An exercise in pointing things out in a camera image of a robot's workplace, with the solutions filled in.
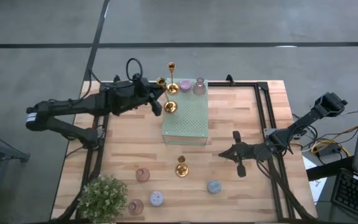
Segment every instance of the green plant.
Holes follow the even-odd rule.
[[[111,223],[122,215],[127,195],[127,186],[123,182],[99,175],[84,187],[77,209],[82,218],[89,218],[93,223]]]

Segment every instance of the black keyboard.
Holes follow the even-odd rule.
[[[336,176],[331,201],[358,215],[358,175],[341,169]]]

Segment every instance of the wooden tabletop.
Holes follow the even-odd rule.
[[[291,109],[284,82],[267,81],[278,128],[292,124]],[[83,93],[89,82],[84,82]],[[97,93],[99,85],[92,82],[91,93]],[[129,214],[117,222],[254,222],[276,220],[270,180],[257,168],[254,160],[244,161],[247,176],[237,176],[236,164],[218,157],[234,143],[232,132],[241,133],[248,144],[262,142],[259,114],[254,89],[251,87],[208,88],[209,139],[207,146],[177,146],[163,143],[161,128],[163,115],[156,117],[149,106],[128,111],[121,116],[110,116],[106,132],[106,144],[102,174],[113,175],[128,186],[129,201],[135,198],[144,203],[138,216]],[[265,119],[269,124],[262,94]],[[91,127],[93,117],[78,114],[74,125]],[[68,151],[80,147],[78,141],[68,146]],[[307,211],[316,217],[308,178],[301,152],[293,147],[294,155],[284,157],[290,188]],[[175,166],[178,156],[186,157],[189,174],[178,177]],[[52,218],[56,218],[69,206],[81,185],[86,151],[80,150],[65,160]],[[138,168],[150,171],[150,180],[139,183],[135,178]],[[208,193],[207,183],[216,179],[222,183],[222,191]],[[164,195],[161,207],[153,207],[149,196],[153,191]],[[280,191],[284,214],[285,200]]]

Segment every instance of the concrete floor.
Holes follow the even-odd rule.
[[[0,44],[92,43],[102,4],[0,0]],[[101,36],[107,43],[299,41],[358,41],[358,0],[111,0]],[[9,164],[0,223],[48,220],[67,141],[50,131],[27,130],[25,109],[49,98],[78,97],[89,54],[90,49],[0,49],[0,137],[31,153],[27,164]],[[99,49],[94,72],[101,80],[124,78],[130,57],[142,62],[151,80],[167,75],[170,61],[177,63],[178,77],[222,80],[230,73],[237,80],[284,80],[292,111],[300,116],[327,91],[346,99],[347,111],[358,109],[358,47]],[[315,126],[324,134],[357,124],[358,114],[352,114]],[[355,143],[345,143],[351,153]],[[329,200],[332,183],[320,200]],[[325,220],[329,206],[318,205]],[[349,221],[333,213],[336,221]]]

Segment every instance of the green box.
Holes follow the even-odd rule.
[[[179,85],[182,78],[174,78]],[[195,79],[188,79],[195,86]],[[199,96],[193,88],[184,93],[169,95],[169,100],[178,104],[176,112],[164,113],[162,137],[166,144],[205,146],[208,138],[208,81],[204,81],[206,92]]]

